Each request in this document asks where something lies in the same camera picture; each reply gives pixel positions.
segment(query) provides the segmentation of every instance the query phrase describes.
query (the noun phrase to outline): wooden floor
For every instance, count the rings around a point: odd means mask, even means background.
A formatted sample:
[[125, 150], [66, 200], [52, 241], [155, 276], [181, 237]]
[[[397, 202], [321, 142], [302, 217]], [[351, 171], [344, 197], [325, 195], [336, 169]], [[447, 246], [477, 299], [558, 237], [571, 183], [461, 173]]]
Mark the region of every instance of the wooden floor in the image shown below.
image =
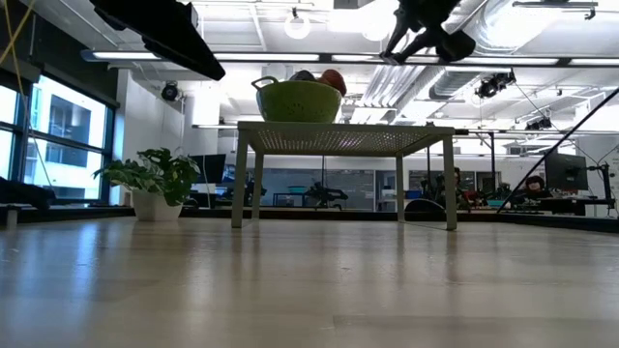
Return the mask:
[[229, 223], [0, 232], [0, 347], [619, 346], [612, 235], [277, 220], [232, 233]]

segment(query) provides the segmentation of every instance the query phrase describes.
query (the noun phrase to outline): white table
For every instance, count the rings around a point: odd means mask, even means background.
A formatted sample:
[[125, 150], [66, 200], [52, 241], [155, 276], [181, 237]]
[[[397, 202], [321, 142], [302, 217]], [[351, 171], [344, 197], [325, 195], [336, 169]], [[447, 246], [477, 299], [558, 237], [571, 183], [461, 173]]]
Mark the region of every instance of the white table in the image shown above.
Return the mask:
[[[243, 225], [243, 198], [248, 146], [255, 151], [253, 197], [260, 197], [265, 155], [396, 158], [398, 221], [404, 222], [403, 158], [443, 142], [447, 229], [455, 230], [455, 130], [448, 127], [328, 125], [308, 123], [239, 122], [232, 227]], [[253, 199], [251, 217], [260, 217], [260, 199]]]

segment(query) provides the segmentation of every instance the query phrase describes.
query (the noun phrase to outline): computer monitor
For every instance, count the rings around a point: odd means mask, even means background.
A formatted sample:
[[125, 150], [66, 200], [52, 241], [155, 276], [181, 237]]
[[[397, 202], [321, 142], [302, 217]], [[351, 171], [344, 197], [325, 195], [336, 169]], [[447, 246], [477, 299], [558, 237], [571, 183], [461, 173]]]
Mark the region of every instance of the computer monitor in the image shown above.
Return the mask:
[[200, 168], [196, 184], [220, 184], [223, 179], [225, 155], [191, 156]]
[[587, 159], [552, 153], [545, 159], [545, 184], [549, 189], [589, 189]]

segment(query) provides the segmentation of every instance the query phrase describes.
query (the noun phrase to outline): pipe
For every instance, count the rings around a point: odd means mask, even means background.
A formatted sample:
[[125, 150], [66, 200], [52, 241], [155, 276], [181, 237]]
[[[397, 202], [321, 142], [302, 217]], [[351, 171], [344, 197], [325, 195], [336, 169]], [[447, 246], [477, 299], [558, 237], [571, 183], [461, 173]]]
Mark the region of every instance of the pipe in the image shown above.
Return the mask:
[[482, 1], [482, 2], [478, 5], [478, 7], [476, 7], [476, 8], [475, 8], [475, 10], [473, 10], [473, 12], [472, 12], [472, 13], [470, 13], [470, 14], [469, 14], [469, 15], [468, 15], [468, 16], [467, 16], [467, 17], [466, 17], [466, 18], [465, 18], [465, 19], [464, 19], [464, 20], [463, 20], [460, 24], [458, 24], [458, 25], [457, 25], [456, 29], [454, 29], [454, 31], [453, 31], [452, 33], [455, 33], [455, 32], [456, 32], [456, 31], [458, 31], [458, 30], [462, 30], [462, 29], [464, 29], [464, 27], [465, 27], [465, 26], [466, 26], [466, 25], [467, 25], [467, 24], [468, 24], [471, 20], [473, 20], [473, 17], [475, 17], [475, 15], [476, 15], [476, 14], [478, 14], [478, 13], [479, 13], [479, 11], [481, 11], [481, 10], [484, 8], [484, 6], [486, 5], [486, 3], [487, 3], [488, 1], [489, 1], [489, 0], [484, 0], [484, 1]]
[[503, 208], [505, 208], [505, 205], [507, 205], [507, 203], [510, 201], [510, 199], [514, 196], [514, 193], [516, 193], [516, 190], [522, 185], [524, 184], [524, 182], [526, 181], [526, 179], [529, 177], [529, 175], [531, 175], [535, 169], [537, 169], [537, 167], [542, 164], [543, 161], [545, 161], [545, 159], [550, 156], [550, 154], [552, 154], [553, 152], [555, 152], [559, 146], [561, 146], [561, 144], [568, 139], [570, 136], [572, 136], [572, 134], [574, 132], [576, 132], [582, 125], [584, 125], [585, 122], [587, 122], [593, 115], [595, 115], [601, 108], [603, 108], [608, 102], [612, 101], [613, 98], [615, 98], [617, 95], [619, 94], [619, 88], [615, 89], [614, 92], [612, 92], [608, 97], [606, 97], [602, 102], [600, 102], [598, 104], [598, 106], [596, 106], [593, 110], [591, 110], [591, 112], [589, 112], [589, 114], [587, 116], [585, 116], [582, 120], [580, 120], [580, 122], [578, 122], [577, 125], [575, 125], [570, 131], [568, 131], [567, 134], [565, 134], [563, 136], [563, 138], [561, 138], [561, 140], [559, 140], [556, 144], [554, 144], [554, 146], [548, 151], [546, 152], [542, 158], [540, 160], [538, 160], [538, 162], [529, 170], [528, 173], [526, 173], [526, 175], [524, 176], [524, 178], [522, 178], [522, 180], [520, 180], [520, 183], [518, 183], [518, 185], [516, 185], [514, 187], [514, 190], [512, 191], [512, 193], [510, 193], [510, 195], [505, 199], [505, 201], [503, 202], [503, 204], [501, 205], [501, 208], [499, 208], [499, 210], [496, 212], [496, 214], [501, 213], [501, 211], [503, 210]]

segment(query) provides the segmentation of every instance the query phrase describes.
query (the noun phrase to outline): spotlight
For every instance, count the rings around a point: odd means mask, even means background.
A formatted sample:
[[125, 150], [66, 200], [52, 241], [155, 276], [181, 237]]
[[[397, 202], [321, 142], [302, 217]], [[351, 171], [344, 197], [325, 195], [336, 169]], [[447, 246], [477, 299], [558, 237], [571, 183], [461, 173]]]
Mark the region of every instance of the spotlight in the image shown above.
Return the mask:
[[183, 98], [183, 93], [178, 89], [178, 82], [167, 81], [162, 89], [162, 98], [164, 101], [177, 102]]
[[552, 121], [550, 121], [549, 117], [545, 116], [537, 121], [527, 123], [526, 128], [524, 130], [525, 131], [542, 131], [542, 130], [549, 130], [551, 128], [552, 128]]
[[480, 87], [475, 90], [475, 95], [482, 99], [489, 99], [515, 82], [516, 76], [514, 75], [514, 71], [509, 73], [495, 73], [491, 77], [482, 80]]

